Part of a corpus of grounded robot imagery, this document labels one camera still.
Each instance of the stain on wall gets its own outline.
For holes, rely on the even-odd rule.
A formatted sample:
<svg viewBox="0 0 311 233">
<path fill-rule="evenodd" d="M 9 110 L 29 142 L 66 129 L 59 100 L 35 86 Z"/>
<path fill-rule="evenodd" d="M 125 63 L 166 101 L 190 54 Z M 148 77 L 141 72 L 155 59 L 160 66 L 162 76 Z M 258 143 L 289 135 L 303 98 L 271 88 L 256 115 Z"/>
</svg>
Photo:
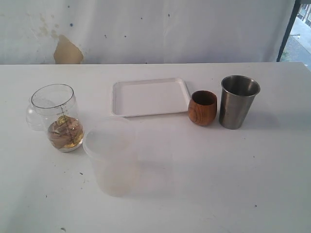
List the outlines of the stain on wall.
<svg viewBox="0 0 311 233">
<path fill-rule="evenodd" d="M 59 35 L 54 53 L 55 64 L 80 64 L 83 60 L 81 51 L 64 35 Z"/>
</svg>

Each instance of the white plastic tray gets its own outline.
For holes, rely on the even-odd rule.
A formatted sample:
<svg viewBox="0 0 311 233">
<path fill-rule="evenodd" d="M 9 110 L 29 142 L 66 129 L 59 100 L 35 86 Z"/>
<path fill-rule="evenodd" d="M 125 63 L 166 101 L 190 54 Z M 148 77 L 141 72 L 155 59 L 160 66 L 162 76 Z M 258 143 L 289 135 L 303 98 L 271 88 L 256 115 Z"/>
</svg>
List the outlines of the white plastic tray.
<svg viewBox="0 0 311 233">
<path fill-rule="evenodd" d="M 186 112 L 189 101 L 180 78 L 119 82 L 112 88 L 112 114 L 122 117 Z"/>
</svg>

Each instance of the white wall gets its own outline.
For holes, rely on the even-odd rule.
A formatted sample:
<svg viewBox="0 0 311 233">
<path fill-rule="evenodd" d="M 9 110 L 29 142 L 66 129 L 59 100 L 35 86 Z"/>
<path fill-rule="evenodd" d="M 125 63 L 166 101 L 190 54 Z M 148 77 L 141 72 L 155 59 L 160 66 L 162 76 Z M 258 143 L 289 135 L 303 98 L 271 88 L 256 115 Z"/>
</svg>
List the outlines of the white wall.
<svg viewBox="0 0 311 233">
<path fill-rule="evenodd" d="M 82 63 L 275 61 L 293 5 L 294 0 L 0 0 L 0 64 L 54 64 L 61 34 L 82 52 Z M 60 49 L 79 56 L 72 44 L 66 51 L 69 43 Z"/>
</svg>

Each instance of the clear plastic container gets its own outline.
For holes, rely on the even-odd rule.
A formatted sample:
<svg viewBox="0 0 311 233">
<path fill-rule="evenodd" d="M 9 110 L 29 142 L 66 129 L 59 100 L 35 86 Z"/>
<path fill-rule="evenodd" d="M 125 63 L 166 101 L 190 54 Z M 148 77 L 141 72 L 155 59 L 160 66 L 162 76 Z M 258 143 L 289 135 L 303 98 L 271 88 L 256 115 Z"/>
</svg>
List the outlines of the clear plastic container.
<svg viewBox="0 0 311 233">
<path fill-rule="evenodd" d="M 68 85 L 52 84 L 37 90 L 31 97 L 26 121 L 35 130 L 43 128 L 52 145 L 61 152 L 73 151 L 82 144 L 84 132 L 76 97 Z"/>
<path fill-rule="evenodd" d="M 138 179 L 136 133 L 132 123 L 121 117 L 107 118 L 84 137 L 100 189 L 115 197 L 129 193 Z"/>
</svg>

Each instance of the white table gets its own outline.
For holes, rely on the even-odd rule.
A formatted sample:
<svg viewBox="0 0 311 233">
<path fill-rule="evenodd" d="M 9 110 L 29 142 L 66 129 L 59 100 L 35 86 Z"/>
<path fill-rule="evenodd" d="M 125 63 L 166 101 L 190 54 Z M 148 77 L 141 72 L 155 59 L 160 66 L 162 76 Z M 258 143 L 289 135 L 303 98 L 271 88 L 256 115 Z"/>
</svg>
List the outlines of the white table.
<svg viewBox="0 0 311 233">
<path fill-rule="evenodd" d="M 131 119 L 141 179 L 124 198 L 99 189 L 82 147 L 58 152 L 25 122 L 28 98 L 51 83 L 73 87 L 87 130 L 110 115 L 116 81 L 180 77 L 219 103 L 231 74 L 261 86 L 239 130 L 199 127 L 187 114 Z M 0 77 L 0 232 L 311 232 L 311 73 L 302 63 L 0 66 Z"/>
</svg>

